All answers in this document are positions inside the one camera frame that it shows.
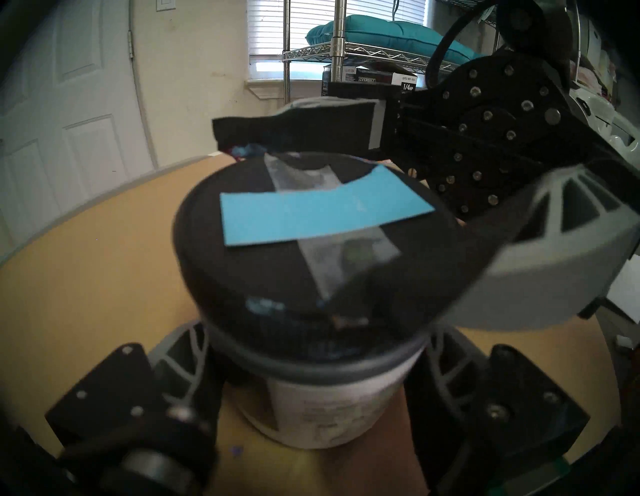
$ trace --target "door hinge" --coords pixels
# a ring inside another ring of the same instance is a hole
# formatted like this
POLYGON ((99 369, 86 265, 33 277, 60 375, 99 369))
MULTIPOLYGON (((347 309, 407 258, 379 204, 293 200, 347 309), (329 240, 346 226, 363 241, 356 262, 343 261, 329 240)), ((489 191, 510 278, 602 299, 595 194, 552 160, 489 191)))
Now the door hinge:
POLYGON ((129 58, 133 58, 133 37, 131 31, 127 31, 127 41, 129 42, 129 58))

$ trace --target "everbilt box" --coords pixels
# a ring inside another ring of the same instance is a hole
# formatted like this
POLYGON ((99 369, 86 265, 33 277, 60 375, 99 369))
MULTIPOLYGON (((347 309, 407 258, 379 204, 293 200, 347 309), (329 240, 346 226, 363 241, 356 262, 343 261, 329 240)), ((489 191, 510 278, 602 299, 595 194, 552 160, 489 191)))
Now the everbilt box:
MULTIPOLYGON (((331 81, 331 66, 327 65, 322 74, 321 95, 323 97, 328 94, 329 81, 331 81)), ((397 72, 362 69, 360 67, 343 67, 342 81, 345 83, 392 84, 394 86, 402 86, 405 92, 412 92, 415 90, 418 77, 398 74, 397 72)))

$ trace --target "white label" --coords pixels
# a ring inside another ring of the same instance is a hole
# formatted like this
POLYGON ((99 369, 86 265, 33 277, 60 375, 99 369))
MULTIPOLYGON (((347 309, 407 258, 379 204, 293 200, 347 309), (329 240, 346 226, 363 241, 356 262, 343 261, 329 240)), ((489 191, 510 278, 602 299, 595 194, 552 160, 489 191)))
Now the white label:
POLYGON ((267 379, 279 440, 314 449, 358 437, 378 420, 421 352, 385 374, 351 384, 308 386, 267 379))
POLYGON ((343 81, 355 81, 357 67, 343 67, 342 68, 342 80, 343 81))
POLYGON ((391 84, 400 86, 403 83, 413 84, 415 86, 418 83, 418 77, 394 72, 394 75, 391 76, 391 84))

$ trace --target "gray rubber rim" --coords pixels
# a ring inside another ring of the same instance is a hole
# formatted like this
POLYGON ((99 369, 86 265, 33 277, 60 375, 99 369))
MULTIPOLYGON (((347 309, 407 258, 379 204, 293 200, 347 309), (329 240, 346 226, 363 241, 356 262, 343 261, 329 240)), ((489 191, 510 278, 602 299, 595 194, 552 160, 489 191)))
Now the gray rubber rim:
POLYGON ((211 340, 211 346, 227 355, 242 369, 265 378, 319 386, 348 384, 384 374, 418 353, 424 348, 429 337, 425 328, 410 340, 372 358, 339 364, 314 364, 262 355, 244 346, 215 324, 211 324, 204 316, 202 322, 211 340))

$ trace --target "window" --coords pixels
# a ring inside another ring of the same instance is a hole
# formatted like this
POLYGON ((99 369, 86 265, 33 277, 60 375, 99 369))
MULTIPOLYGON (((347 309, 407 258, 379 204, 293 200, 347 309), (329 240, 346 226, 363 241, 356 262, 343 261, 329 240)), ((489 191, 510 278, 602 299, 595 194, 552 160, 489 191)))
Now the window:
MULTIPOLYGON (((347 15, 362 14, 391 20, 394 0, 347 0, 347 15)), ((428 0, 400 0, 396 20, 426 25, 428 0)), ((333 20, 333 0, 291 0, 291 49, 308 45, 311 28, 333 20)), ((281 79, 282 12, 284 0, 248 0, 250 77, 281 79)), ((291 63, 291 79, 320 79, 322 64, 291 63)))

